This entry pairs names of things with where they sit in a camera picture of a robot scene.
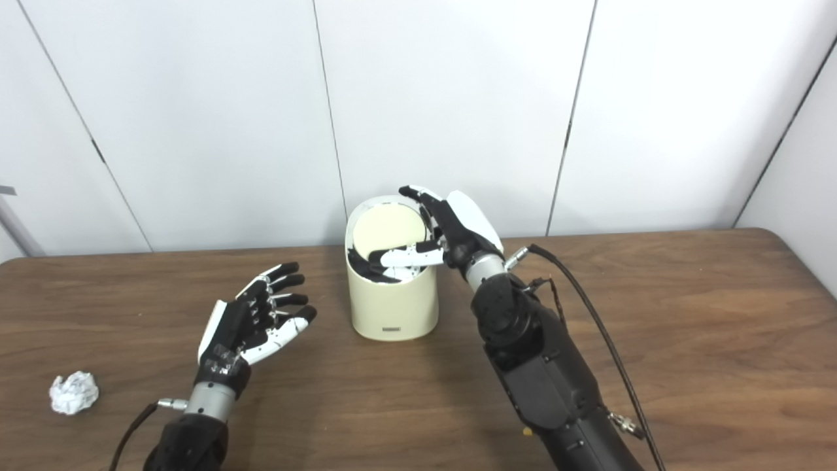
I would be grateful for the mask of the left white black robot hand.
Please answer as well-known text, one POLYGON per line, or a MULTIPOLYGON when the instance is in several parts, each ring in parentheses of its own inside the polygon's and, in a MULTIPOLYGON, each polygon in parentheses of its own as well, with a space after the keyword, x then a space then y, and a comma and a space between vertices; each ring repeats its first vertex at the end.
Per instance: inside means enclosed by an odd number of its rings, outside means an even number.
POLYGON ((277 354, 317 316, 308 297, 290 292, 305 276, 298 262, 285 262, 255 275, 228 300, 218 299, 197 351, 195 384, 215 383, 242 396, 252 367, 277 354))

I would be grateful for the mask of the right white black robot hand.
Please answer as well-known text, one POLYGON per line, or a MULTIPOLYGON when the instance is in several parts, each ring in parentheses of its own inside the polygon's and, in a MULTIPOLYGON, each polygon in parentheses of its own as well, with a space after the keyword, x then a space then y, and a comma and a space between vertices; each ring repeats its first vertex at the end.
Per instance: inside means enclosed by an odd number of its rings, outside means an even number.
POLYGON ((430 238, 371 251, 367 257, 371 271, 385 274, 396 268, 418 270, 444 264, 462 275, 484 271, 490 277, 506 272, 499 235, 471 197, 455 190, 443 199, 415 185, 401 187, 400 195, 418 204, 430 238))

